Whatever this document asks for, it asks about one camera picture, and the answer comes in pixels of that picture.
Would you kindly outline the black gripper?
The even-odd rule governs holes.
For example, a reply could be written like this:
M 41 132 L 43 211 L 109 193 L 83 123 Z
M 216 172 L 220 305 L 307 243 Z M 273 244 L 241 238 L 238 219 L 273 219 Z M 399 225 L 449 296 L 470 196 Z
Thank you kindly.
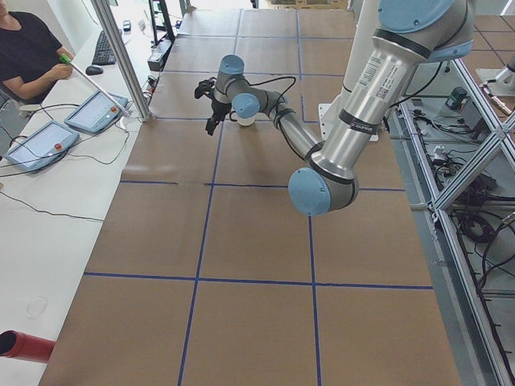
M 212 116 L 207 120 L 205 130 L 214 131 L 221 121 L 224 121 L 226 116 L 230 114 L 232 105 L 225 104 L 217 100 L 212 100 L 211 103 Z

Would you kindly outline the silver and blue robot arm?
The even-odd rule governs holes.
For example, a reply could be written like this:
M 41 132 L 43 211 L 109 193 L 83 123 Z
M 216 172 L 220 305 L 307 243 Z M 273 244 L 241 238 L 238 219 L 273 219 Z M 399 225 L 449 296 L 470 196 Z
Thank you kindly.
M 350 205 L 358 195 L 354 166 L 383 117 L 405 92 L 419 64 L 443 62 L 472 49 L 473 1 L 367 1 L 358 20 L 347 85 L 334 100 L 335 119 L 326 139 L 298 117 L 279 92 L 255 88 L 243 60 L 227 55 L 216 76 L 201 81 L 195 97 L 212 102 L 206 131 L 213 133 L 230 113 L 250 119 L 266 115 L 305 162 L 290 177 L 290 201 L 318 216 Z

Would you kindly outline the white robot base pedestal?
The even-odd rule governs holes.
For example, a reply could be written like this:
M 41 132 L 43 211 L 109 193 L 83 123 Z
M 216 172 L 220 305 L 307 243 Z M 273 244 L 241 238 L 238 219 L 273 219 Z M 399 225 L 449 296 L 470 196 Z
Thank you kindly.
M 363 1 L 341 92 L 331 104 L 318 105 L 319 127 L 323 140 L 328 139 L 335 127 L 340 110 L 347 103 L 373 51 L 373 32 L 380 26 L 377 6 L 378 0 Z

